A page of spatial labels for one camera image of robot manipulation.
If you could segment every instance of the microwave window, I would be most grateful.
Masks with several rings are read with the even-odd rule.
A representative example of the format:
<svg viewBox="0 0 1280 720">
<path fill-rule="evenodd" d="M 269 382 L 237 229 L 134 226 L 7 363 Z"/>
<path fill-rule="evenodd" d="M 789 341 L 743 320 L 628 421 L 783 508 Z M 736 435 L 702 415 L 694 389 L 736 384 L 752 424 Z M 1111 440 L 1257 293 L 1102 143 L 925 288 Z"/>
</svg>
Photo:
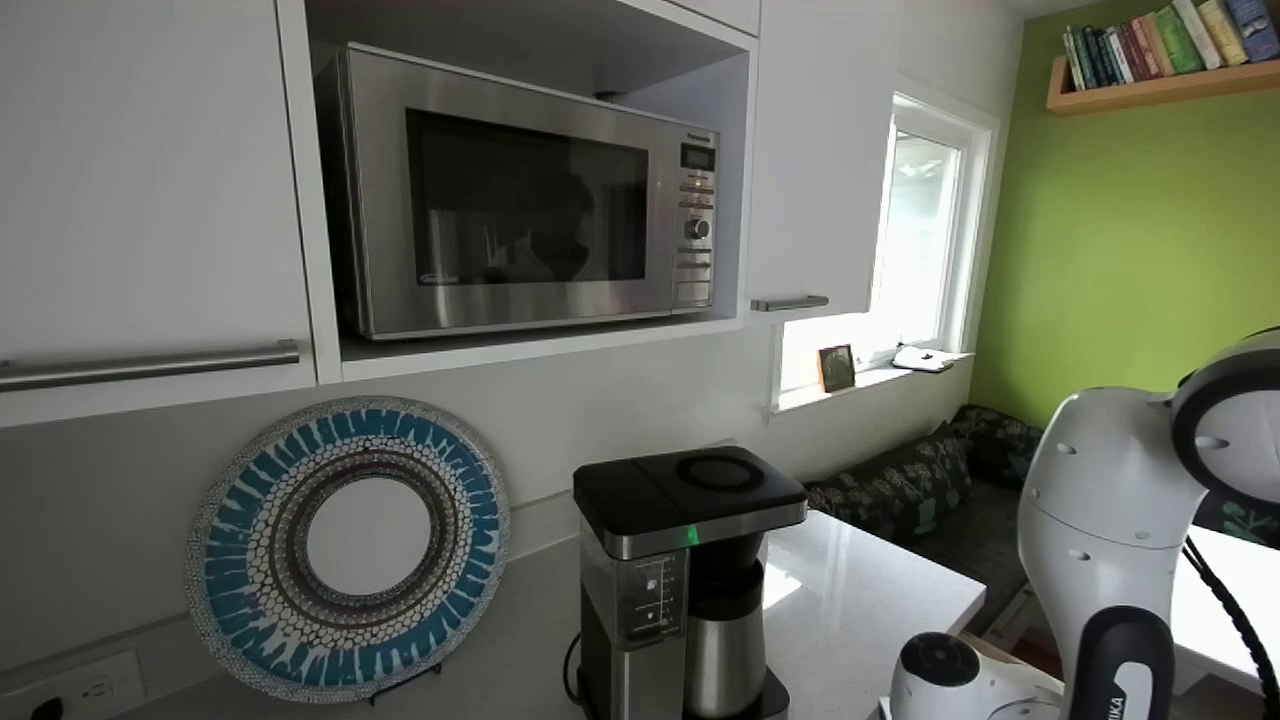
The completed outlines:
<svg viewBox="0 0 1280 720">
<path fill-rule="evenodd" d="M 408 114 L 418 283 L 646 280 L 641 148 Z"/>
</svg>

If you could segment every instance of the decorative plate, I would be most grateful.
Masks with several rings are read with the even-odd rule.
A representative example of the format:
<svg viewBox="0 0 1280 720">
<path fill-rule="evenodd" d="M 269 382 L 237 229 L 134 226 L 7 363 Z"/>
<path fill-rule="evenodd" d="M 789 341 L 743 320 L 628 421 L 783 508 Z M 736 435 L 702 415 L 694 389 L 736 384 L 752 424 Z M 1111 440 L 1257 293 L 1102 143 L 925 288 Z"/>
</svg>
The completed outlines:
<svg viewBox="0 0 1280 720">
<path fill-rule="evenodd" d="M 341 400 L 269 427 L 194 539 L 198 624 L 244 683 L 344 703 L 435 669 L 503 574 L 478 435 L 425 403 Z"/>
</svg>

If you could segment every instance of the microwave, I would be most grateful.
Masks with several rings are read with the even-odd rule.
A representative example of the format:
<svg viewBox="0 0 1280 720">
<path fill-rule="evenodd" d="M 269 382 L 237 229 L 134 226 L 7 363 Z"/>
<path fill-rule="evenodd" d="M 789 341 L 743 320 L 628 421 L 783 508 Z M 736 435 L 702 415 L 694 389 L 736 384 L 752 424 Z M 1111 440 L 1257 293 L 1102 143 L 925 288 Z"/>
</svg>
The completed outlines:
<svg viewBox="0 0 1280 720">
<path fill-rule="evenodd" d="M 337 293 L 360 337 L 711 308 L 718 132 L 367 45 L 330 85 Z"/>
</svg>

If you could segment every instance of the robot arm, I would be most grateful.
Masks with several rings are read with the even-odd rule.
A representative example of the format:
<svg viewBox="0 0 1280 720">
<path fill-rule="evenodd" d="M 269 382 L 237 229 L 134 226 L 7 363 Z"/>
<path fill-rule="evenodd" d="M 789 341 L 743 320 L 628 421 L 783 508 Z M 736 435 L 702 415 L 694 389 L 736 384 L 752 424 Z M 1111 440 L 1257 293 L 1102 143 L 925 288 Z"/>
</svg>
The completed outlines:
<svg viewBox="0 0 1280 720">
<path fill-rule="evenodd" d="M 1173 574 L 1205 488 L 1280 503 L 1280 332 L 1262 332 L 1178 396 L 1081 392 L 1054 415 L 1025 497 L 1019 562 L 1065 662 L 1065 700 L 1011 669 L 916 638 L 893 720 L 1028 717 L 1166 720 L 1173 700 Z"/>
</svg>

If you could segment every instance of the window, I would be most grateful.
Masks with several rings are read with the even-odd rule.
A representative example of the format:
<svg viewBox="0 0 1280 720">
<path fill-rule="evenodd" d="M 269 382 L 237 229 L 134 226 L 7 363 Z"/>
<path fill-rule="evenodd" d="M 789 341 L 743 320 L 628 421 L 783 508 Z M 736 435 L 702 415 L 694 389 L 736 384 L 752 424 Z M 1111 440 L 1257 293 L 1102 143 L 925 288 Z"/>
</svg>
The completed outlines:
<svg viewBox="0 0 1280 720">
<path fill-rule="evenodd" d="M 971 348 L 998 121 L 925 96 L 893 99 L 872 308 L 783 325 L 781 408 L 825 396 L 817 355 L 828 345 L 852 345 L 862 375 L 887 368 L 896 348 Z"/>
</svg>

